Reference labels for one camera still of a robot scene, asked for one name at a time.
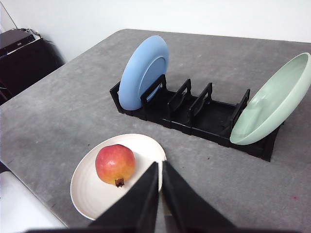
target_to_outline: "red fruit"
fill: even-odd
[[[135,157],[127,147],[117,144],[102,148],[97,154],[95,167],[98,177],[116,187],[123,186],[135,170]]]

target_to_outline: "white bowl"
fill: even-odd
[[[114,144],[121,144],[131,149],[136,160],[133,176],[120,188],[101,181],[95,169],[95,159],[100,149]],[[70,184],[72,203],[84,217],[95,220],[123,197],[154,161],[158,162],[160,191],[162,187],[162,161],[165,160],[163,148],[148,136],[130,133],[112,137],[94,147],[80,161]]]

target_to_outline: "floor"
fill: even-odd
[[[0,174],[0,232],[19,233],[28,229],[65,228],[10,171]]]

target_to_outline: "white wall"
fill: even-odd
[[[65,62],[124,28],[311,42],[311,0],[1,0]]]
[[[10,16],[6,12],[1,2],[0,2],[0,25],[1,25],[0,33],[15,28],[13,21],[11,20]]]

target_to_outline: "white object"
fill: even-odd
[[[95,169],[95,159],[100,149],[114,144],[128,147],[133,151],[136,160],[133,176],[121,188],[101,181]],[[163,148],[148,136],[130,133],[112,137],[93,148],[77,166],[70,184],[72,203],[80,214],[95,220],[123,197],[154,161],[158,162],[160,191],[162,161],[165,160]]]
[[[65,228],[65,225],[12,172],[1,173],[0,179],[1,233]]]

